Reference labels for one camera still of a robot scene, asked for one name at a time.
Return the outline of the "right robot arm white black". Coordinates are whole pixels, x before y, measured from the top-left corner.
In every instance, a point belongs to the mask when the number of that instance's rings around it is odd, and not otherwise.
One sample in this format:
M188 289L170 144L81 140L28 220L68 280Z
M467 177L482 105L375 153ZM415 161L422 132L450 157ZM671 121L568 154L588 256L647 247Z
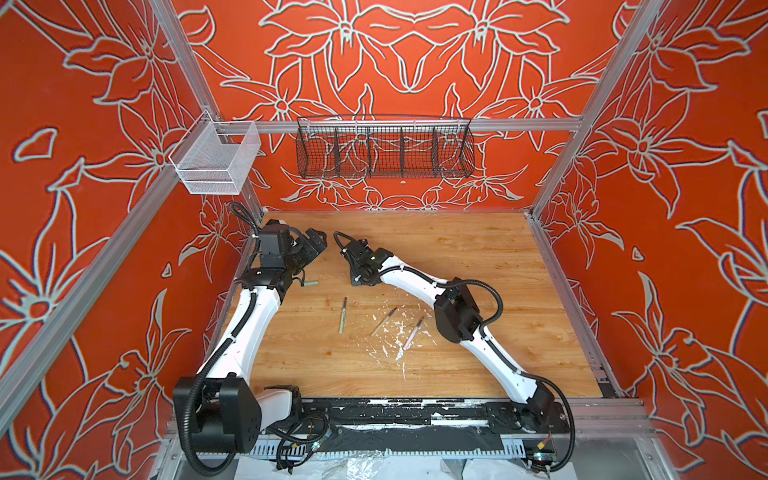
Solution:
M553 381L527 372L501 346L489 326L504 311L501 295L489 284L476 279L446 280L429 275L401 260L384 248L373 250L365 239L336 231L333 239L347 261L354 286L386 284L398 288L431 306L436 327L447 341L468 350L502 386L507 397L538 425L548 425L554 404L559 402L568 426L565 453L530 453L526 467L551 475L571 461L576 446L575 418L571 405Z

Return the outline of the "pink pen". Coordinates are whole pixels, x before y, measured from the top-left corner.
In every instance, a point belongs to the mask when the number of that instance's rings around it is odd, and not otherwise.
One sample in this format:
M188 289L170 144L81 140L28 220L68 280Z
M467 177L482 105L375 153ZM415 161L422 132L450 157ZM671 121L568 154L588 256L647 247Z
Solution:
M424 319L425 319L424 317L421 317L418 320L418 322L416 323L416 325L413 327L413 329L411 330L411 332L410 332L410 334L409 334L409 336L408 336L408 338L407 338L407 340L405 342L405 345L403 346L403 351L407 351L407 350L409 350L411 348L411 346L412 346L412 344L413 344L413 342L415 340L416 335L421 330L421 327L422 327L422 325L424 323Z

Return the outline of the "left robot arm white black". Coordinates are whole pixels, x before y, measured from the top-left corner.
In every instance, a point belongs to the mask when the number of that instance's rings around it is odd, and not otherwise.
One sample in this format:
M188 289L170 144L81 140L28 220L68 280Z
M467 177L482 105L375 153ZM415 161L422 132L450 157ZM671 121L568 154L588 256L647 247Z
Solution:
M254 393L251 372L266 330L289 288L305 283L305 269L327 247L322 231L304 232L272 219L261 225L240 202L231 212L255 241L250 259L235 282L241 296L234 317L197 373L181 378L173 404L181 450L203 477L223 473L235 457L250 452L260 433L271 430L283 443L300 443L280 424L303 420L297 387L274 386Z

